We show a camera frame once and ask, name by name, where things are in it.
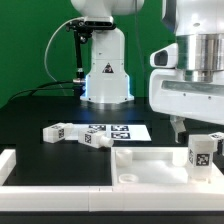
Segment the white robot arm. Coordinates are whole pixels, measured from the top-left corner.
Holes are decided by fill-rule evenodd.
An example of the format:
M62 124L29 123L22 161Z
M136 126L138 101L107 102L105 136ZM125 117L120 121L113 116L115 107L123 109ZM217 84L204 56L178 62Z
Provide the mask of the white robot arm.
M144 0L71 0L79 42L92 40L81 100L99 107L133 98L124 71L124 35L115 15L135 14ZM162 22L176 41L150 55L149 104L168 114L177 134L187 118L224 125L224 0L162 0Z

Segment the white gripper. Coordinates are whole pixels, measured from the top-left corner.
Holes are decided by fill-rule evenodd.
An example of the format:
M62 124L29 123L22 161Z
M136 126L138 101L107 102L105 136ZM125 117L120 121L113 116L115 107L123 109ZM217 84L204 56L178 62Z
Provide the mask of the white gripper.
M149 104L153 111L171 115L175 142L183 144L184 118L224 125L224 71L215 71L211 83L185 81L184 71L175 68L177 55L176 43L151 54Z

